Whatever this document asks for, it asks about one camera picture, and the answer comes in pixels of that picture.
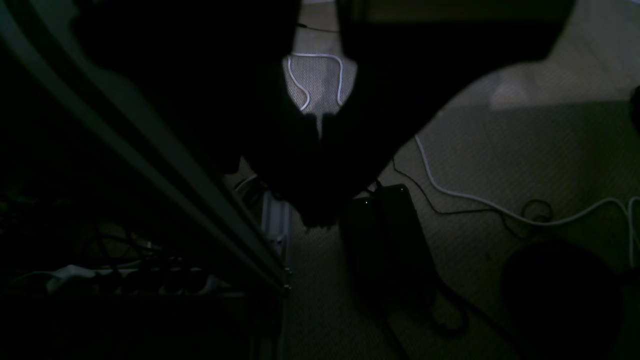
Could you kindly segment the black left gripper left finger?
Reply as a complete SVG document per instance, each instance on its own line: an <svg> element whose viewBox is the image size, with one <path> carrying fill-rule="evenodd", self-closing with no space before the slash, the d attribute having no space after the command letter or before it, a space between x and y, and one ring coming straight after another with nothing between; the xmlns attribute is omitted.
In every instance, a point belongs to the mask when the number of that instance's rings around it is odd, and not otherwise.
<svg viewBox="0 0 640 360"><path fill-rule="evenodd" d="M162 94L215 159L239 152L306 221L321 217L315 117L283 67L299 0L99 0L75 37L99 66Z"/></svg>

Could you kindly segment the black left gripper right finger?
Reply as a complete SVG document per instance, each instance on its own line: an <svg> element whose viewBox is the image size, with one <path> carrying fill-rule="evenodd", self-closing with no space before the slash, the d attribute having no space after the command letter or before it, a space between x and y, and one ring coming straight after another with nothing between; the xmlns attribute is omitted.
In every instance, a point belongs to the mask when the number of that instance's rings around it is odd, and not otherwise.
<svg viewBox="0 0 640 360"><path fill-rule="evenodd" d="M320 225L381 173L398 149L483 76L545 59L573 0L339 0L352 91L322 121Z"/></svg>

